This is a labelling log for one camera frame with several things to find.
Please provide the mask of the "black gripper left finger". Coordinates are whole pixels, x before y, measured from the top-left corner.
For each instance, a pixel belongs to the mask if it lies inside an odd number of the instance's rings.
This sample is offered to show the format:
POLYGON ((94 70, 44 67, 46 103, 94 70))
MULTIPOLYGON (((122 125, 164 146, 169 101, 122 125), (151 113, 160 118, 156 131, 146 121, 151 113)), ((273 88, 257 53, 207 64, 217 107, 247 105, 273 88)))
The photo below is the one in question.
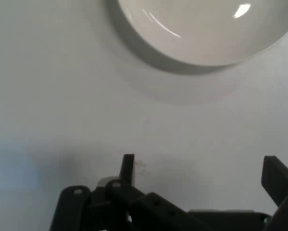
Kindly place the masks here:
POLYGON ((62 190, 51 231, 204 231, 206 224, 156 193, 134 187, 135 156, 125 154, 118 177, 95 190, 62 190))

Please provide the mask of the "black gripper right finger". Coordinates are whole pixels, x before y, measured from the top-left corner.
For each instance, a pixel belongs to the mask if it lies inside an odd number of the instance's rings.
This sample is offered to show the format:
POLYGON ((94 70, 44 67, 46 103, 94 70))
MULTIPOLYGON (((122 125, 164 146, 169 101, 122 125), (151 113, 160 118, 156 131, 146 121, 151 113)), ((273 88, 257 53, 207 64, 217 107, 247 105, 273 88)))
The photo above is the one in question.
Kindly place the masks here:
POLYGON ((265 156, 261 184, 277 206, 265 231, 288 231, 288 168, 276 157, 265 156))

